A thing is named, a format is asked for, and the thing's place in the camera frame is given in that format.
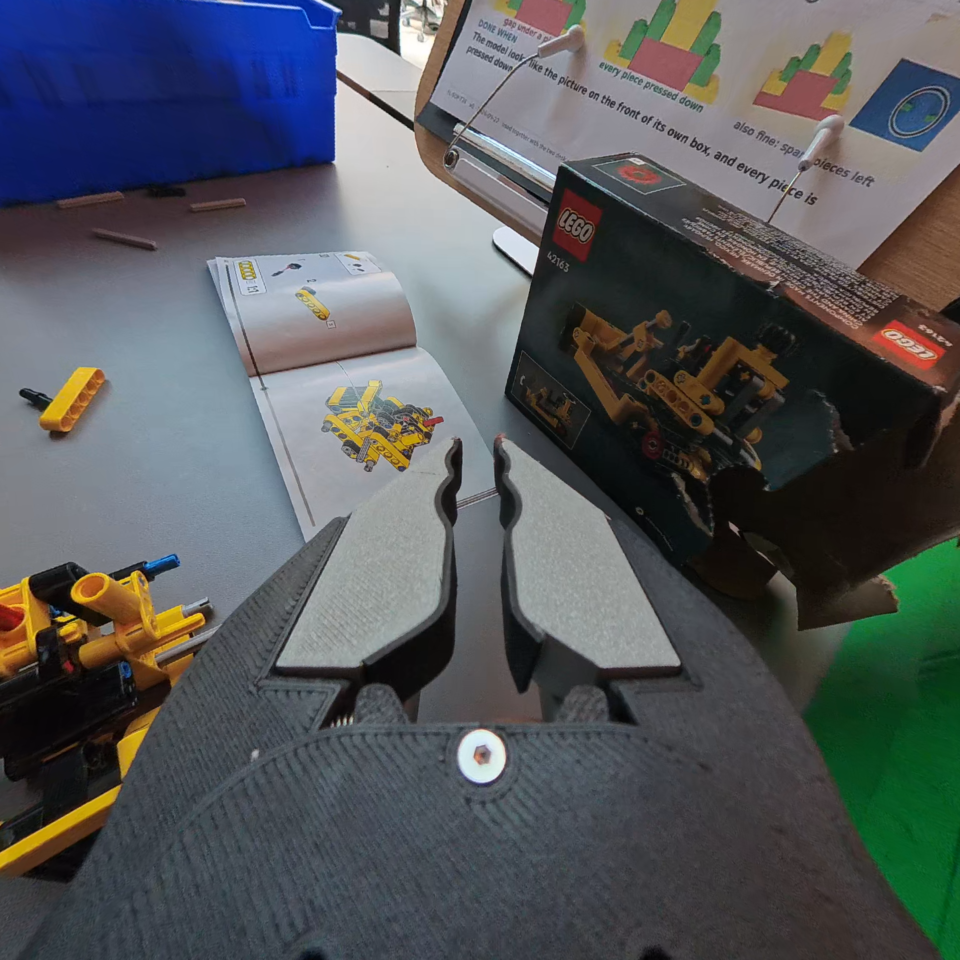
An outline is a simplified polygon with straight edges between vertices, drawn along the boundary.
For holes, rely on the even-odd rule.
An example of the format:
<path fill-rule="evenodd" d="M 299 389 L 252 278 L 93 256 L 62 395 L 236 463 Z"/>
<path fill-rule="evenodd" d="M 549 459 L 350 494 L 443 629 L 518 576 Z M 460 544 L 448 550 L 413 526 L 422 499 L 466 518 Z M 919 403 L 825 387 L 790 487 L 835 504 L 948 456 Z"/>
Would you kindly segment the lego instruction booklet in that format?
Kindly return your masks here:
<path fill-rule="evenodd" d="M 206 265 L 306 541 L 449 438 L 462 442 L 458 506 L 494 494 L 493 456 L 376 258 L 348 250 Z"/>

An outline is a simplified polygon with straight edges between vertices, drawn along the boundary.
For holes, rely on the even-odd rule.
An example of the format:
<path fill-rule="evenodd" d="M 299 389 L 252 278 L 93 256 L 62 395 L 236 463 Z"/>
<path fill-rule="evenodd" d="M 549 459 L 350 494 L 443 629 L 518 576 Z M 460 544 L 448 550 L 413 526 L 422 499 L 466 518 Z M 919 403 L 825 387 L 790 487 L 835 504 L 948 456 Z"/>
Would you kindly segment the blue plastic bin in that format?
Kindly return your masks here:
<path fill-rule="evenodd" d="M 2 207 L 333 162 L 326 2 L 3 1 Z"/>

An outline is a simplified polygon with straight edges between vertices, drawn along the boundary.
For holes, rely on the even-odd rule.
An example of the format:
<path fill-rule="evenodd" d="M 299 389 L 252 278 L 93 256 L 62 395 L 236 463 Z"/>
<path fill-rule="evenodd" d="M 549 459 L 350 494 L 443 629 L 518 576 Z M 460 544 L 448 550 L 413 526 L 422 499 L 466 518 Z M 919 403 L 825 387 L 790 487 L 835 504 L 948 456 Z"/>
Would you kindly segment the yellow black lego bulldozer model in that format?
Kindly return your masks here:
<path fill-rule="evenodd" d="M 150 726 L 212 636 L 206 598 L 158 610 L 176 555 L 111 573 L 75 562 L 1 590 L 1 757 L 38 793 L 2 815 L 8 878 L 68 882 L 109 819 Z"/>

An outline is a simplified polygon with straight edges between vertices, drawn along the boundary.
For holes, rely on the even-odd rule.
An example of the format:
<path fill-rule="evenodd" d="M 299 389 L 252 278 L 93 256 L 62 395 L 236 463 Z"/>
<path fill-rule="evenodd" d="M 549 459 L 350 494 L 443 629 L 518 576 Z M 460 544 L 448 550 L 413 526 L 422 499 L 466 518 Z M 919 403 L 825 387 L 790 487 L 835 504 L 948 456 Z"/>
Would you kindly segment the wooden document stand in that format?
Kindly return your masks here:
<path fill-rule="evenodd" d="M 540 197 L 514 183 L 516 174 L 487 160 L 469 157 L 479 168 L 484 189 L 477 193 L 447 170 L 446 136 L 421 123 L 454 45 L 467 2 L 448 2 L 431 53 L 421 73 L 414 100 L 414 139 L 425 167 L 442 183 L 491 215 L 502 225 L 495 234 L 509 240 L 503 251 L 528 275 L 533 274 L 546 222 L 547 206 Z M 958 297 L 959 173 L 953 171 L 859 267 L 877 281 L 886 282 L 926 304 L 941 308 Z"/>

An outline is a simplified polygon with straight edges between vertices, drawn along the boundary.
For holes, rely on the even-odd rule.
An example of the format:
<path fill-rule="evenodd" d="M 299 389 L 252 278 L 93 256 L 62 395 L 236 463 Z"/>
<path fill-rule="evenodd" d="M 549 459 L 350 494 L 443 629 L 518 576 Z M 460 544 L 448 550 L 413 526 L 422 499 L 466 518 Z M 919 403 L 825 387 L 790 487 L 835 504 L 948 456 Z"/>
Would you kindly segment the printed instruction sheet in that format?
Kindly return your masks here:
<path fill-rule="evenodd" d="M 764 220 L 819 121 L 838 141 L 773 219 L 864 263 L 958 167 L 958 2 L 466 2 L 419 115 L 557 174 L 642 155 Z"/>

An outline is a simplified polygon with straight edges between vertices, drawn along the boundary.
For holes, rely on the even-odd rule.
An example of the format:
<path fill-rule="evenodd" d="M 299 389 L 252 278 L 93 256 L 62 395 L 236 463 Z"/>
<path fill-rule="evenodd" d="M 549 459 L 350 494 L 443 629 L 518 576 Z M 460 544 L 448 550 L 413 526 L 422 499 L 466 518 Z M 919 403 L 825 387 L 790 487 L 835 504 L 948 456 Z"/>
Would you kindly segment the dark lego box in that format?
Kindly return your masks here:
<path fill-rule="evenodd" d="M 675 566 L 822 627 L 958 538 L 957 319 L 609 155 L 558 170 L 505 394 Z"/>

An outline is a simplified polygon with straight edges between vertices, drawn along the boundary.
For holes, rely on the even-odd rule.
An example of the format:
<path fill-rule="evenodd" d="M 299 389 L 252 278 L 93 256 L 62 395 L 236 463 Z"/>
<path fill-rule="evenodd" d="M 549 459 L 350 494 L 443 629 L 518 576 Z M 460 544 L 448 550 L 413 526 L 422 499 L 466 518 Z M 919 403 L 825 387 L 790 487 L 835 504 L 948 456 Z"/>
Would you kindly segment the green bin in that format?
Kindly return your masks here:
<path fill-rule="evenodd" d="M 959 957 L 959 551 L 888 570 L 804 718 L 864 846 L 942 958 Z"/>

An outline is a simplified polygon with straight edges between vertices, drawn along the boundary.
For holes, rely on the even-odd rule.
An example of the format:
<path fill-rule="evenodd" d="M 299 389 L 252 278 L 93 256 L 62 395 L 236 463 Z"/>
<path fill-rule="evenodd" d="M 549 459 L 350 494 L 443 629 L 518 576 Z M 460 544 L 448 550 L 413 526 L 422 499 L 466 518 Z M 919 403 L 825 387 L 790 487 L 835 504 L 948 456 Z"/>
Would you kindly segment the yellow lego beam with pin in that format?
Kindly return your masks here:
<path fill-rule="evenodd" d="M 80 366 L 53 396 L 30 388 L 21 388 L 18 396 L 39 412 L 38 425 L 42 430 L 67 434 L 77 426 L 105 383 L 101 368 Z"/>

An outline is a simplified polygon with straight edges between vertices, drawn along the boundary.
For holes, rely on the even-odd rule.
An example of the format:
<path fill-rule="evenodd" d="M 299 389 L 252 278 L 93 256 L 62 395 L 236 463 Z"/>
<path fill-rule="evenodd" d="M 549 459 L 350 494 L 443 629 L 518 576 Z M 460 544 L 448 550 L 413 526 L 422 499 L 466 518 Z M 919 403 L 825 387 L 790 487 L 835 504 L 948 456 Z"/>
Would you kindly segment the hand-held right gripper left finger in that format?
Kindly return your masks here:
<path fill-rule="evenodd" d="M 453 652 L 461 438 L 435 441 L 342 523 L 281 635 L 273 674 L 416 698 Z"/>

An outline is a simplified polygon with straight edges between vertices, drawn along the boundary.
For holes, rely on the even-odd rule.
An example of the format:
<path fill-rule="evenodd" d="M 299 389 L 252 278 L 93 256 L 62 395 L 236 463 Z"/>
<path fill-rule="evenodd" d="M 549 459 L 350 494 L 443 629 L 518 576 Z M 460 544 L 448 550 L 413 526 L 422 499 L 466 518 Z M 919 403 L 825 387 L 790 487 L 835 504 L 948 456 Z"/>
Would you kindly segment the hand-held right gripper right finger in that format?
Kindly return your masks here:
<path fill-rule="evenodd" d="M 553 718 L 572 690 L 673 681 L 683 663 L 606 513 L 524 452 L 494 442 L 510 676 Z"/>

